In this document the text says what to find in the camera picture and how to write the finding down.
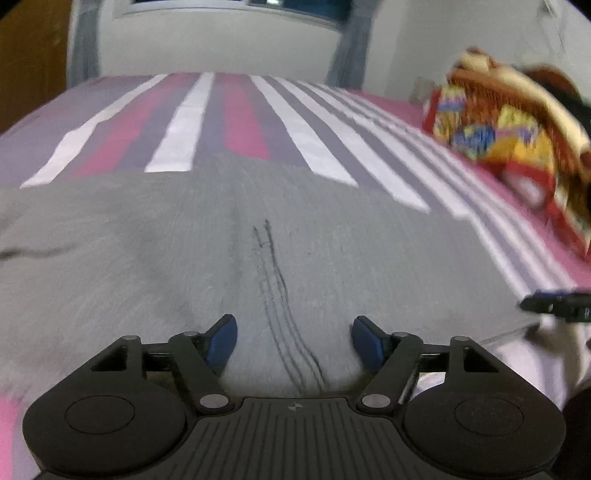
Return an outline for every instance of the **gray stripe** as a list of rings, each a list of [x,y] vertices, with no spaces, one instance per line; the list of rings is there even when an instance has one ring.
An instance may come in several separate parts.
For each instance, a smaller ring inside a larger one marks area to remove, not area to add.
[[[330,109],[330,111],[333,112],[335,115],[339,115],[342,118],[347,118],[345,114],[337,111],[335,108],[333,108],[330,105],[328,105],[328,103],[324,103],[324,105],[326,106],[325,108]],[[350,122],[350,124],[351,124],[351,126],[353,128],[365,130],[366,132],[368,132],[368,134],[371,137],[373,137],[375,139],[375,141],[377,141],[380,144],[382,144],[382,142],[380,142],[380,140],[376,136],[374,136],[374,134],[371,134],[364,127],[361,127],[360,125],[358,125],[353,120],[350,120],[349,119],[348,121]],[[438,171],[436,171],[434,168],[432,168],[430,162],[417,149],[416,145],[414,145],[409,140],[405,139],[400,134],[396,134],[395,132],[392,132],[391,130],[389,131],[389,133],[394,138],[396,138],[396,140],[398,140],[402,145],[404,145],[405,147],[407,147],[414,154],[414,156],[416,157],[417,161],[422,162],[422,164],[425,166],[425,168],[428,168],[433,173],[433,175],[435,175],[443,183],[445,183],[446,185],[448,185],[449,188],[452,189],[455,192],[455,194],[457,196],[459,196],[468,205],[468,207],[471,208],[476,213],[476,215],[481,219],[482,223],[484,223],[484,225],[486,226],[487,230],[491,233],[491,235],[493,236],[493,238],[495,239],[495,241],[499,244],[499,246],[501,247],[501,250],[503,250],[503,252],[507,256],[507,258],[509,259],[509,261],[511,262],[511,264],[514,266],[514,268],[515,268],[516,272],[518,273],[518,275],[524,280],[524,282],[526,283],[527,287],[530,290],[532,290],[532,291],[536,290],[536,288],[538,288],[538,284],[532,278],[529,269],[523,263],[523,261],[521,260],[520,256],[515,251],[515,249],[509,244],[509,242],[507,241],[505,235],[503,235],[502,232],[500,232],[499,229],[496,227],[496,225],[491,221],[490,217],[488,215],[486,215],[482,211],[482,209],[468,195],[466,195],[463,192],[461,192],[454,185],[452,185],[445,178],[443,178],[439,174]]]
[[[149,78],[117,77],[85,83],[34,112],[0,137],[0,184],[20,186],[47,163],[64,135]]]
[[[24,410],[19,413],[12,434],[12,480],[31,480],[39,474],[39,467],[22,437],[24,413]]]
[[[164,136],[166,129],[185,96],[199,78],[198,73],[182,74],[183,81],[170,92],[162,104],[154,110],[148,121],[142,127],[142,131],[134,141],[119,164],[116,171],[140,168],[142,171],[152,159],[152,155]]]
[[[270,159],[273,162],[295,165],[309,170],[310,167],[287,133],[281,118],[275,113],[260,90],[256,88],[256,85],[252,83],[250,77],[245,77],[242,87],[258,119]]]
[[[201,136],[195,147],[193,165],[198,160],[206,160],[226,149],[226,122],[224,119],[224,85],[223,74],[216,74],[213,78],[212,92],[209,97],[205,113]]]
[[[343,123],[353,128],[370,146],[370,148],[374,150],[380,156],[380,158],[382,158],[382,160],[384,160],[390,166],[391,169],[393,169],[408,185],[411,186],[413,190],[415,190],[415,192],[417,192],[423,198],[423,200],[427,205],[429,205],[433,212],[447,213],[447,209],[442,205],[441,201],[435,197],[433,192],[431,192],[431,190],[429,190],[423,184],[423,182],[416,178],[416,176],[406,167],[406,165],[400,162],[400,160],[398,160],[374,134],[369,132],[367,129],[360,127],[354,120],[351,120],[345,114],[333,108],[312,90],[308,89],[307,87],[304,88],[304,90],[322,107],[326,108]]]
[[[369,118],[366,116],[366,114],[361,110],[361,106],[351,106],[351,104],[347,104],[350,108],[352,108],[354,111],[358,112],[360,115],[365,116],[366,118]],[[378,115],[381,119],[383,119],[383,121],[386,123],[386,125],[389,125],[392,123],[392,121],[387,118],[382,112],[380,112],[376,106],[374,106],[373,104],[370,105],[366,105],[364,104],[363,106],[367,107],[370,111],[374,112],[376,115]],[[416,132],[414,132],[411,128],[409,128],[408,126],[404,125],[404,126],[397,126],[396,128],[399,128],[401,130],[403,130],[406,134],[412,136],[415,140],[421,142],[421,145],[427,149],[429,149],[437,158],[441,159],[441,162],[445,165],[449,165],[449,163],[443,158],[442,154],[440,152],[438,152],[431,144],[430,142],[426,141],[421,134],[418,134]],[[452,168],[456,171],[457,174],[460,175],[460,177],[462,179],[465,180],[464,178],[464,174],[461,171],[460,167],[457,165],[454,165],[452,163]],[[529,247],[530,252],[535,256],[536,260],[538,260],[538,262],[540,263],[540,265],[542,267],[544,267],[544,271],[545,273],[551,277],[551,279],[554,281],[554,283],[557,286],[560,287],[564,287],[564,283],[562,282],[562,279],[560,278],[559,275],[557,275],[552,268],[548,268],[547,264],[546,264],[546,259],[541,256],[540,252],[538,252],[538,249],[533,245],[532,241],[529,239],[529,237],[527,235],[521,235],[519,230],[519,224],[517,224],[517,222],[511,218],[509,215],[504,214],[502,211],[499,212],[500,215],[503,216],[503,218],[505,218],[507,220],[507,222],[509,222],[513,228],[513,230],[519,235],[519,237],[526,243],[527,247]]]
[[[326,125],[320,118],[303,105],[291,92],[272,77],[265,77],[265,80],[273,86],[287,103],[312,127],[320,140],[335,158],[344,166],[345,170],[355,179],[359,185],[385,191],[381,184],[373,178],[368,171],[357,161],[355,156],[343,145],[339,136]]]

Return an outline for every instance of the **curtain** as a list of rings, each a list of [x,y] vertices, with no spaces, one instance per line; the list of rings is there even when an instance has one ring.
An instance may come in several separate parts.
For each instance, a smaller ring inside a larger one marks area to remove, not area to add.
[[[102,0],[80,0],[72,56],[67,70],[68,88],[99,76],[98,23]]]
[[[343,27],[333,57],[327,85],[361,90],[371,36],[372,18],[382,0],[352,0],[349,19]]]

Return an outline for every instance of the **black gripper base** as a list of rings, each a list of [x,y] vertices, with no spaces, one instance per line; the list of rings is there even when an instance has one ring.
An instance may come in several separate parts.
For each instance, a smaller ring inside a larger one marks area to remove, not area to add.
[[[37,480],[63,480],[49,472]],[[189,438],[129,480],[456,479],[419,458],[393,422],[354,412],[344,398],[247,398],[202,417]],[[531,480],[551,480],[537,473]]]

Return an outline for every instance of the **wooden cabinet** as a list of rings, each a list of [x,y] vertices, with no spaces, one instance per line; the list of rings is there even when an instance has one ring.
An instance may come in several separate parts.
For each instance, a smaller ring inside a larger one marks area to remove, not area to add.
[[[66,90],[71,0],[21,0],[0,19],[0,133]]]

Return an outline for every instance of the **gray fabric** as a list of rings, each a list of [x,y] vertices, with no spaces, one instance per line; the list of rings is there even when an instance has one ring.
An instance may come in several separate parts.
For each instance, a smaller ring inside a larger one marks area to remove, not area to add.
[[[72,57],[67,70],[67,87],[96,78],[100,74],[98,26],[102,0],[80,0]]]
[[[532,322],[467,222],[244,158],[0,191],[0,252],[0,391],[28,401],[122,335],[224,313],[234,395],[354,388],[359,314],[427,342]]]
[[[361,90],[371,37],[372,17],[382,0],[352,0],[349,19],[337,46],[326,84]]]

